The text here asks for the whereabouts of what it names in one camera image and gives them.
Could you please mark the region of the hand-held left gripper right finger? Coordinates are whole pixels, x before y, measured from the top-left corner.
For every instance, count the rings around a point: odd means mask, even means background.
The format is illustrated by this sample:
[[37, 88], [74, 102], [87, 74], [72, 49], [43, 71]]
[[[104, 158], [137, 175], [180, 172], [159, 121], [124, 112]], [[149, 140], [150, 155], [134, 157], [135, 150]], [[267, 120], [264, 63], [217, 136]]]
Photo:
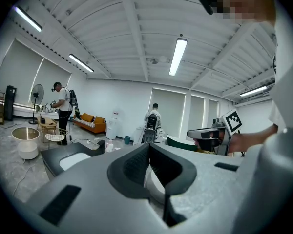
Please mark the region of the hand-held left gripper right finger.
[[197, 169], [193, 163], [159, 145], [149, 145], [149, 163], [165, 195], [181, 195], [193, 184]]

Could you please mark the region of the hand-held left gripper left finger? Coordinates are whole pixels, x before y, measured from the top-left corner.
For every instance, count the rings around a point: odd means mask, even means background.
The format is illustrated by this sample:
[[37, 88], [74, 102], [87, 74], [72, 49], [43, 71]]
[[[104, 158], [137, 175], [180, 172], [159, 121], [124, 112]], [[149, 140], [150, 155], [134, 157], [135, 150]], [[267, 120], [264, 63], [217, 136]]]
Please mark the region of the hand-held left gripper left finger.
[[114, 160], [107, 169], [107, 177], [116, 191], [131, 199], [149, 199], [144, 187], [149, 167], [149, 145], [143, 144]]

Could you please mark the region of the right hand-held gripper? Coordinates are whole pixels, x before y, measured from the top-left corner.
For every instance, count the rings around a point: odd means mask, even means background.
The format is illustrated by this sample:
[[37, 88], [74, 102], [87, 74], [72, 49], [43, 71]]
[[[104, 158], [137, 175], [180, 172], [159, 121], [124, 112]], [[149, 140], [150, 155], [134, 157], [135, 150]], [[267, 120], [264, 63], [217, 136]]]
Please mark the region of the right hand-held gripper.
[[215, 152], [226, 156], [232, 136], [237, 133], [242, 122], [236, 110], [231, 110], [219, 118], [215, 118], [212, 128], [188, 130], [187, 136], [197, 140], [198, 151]]

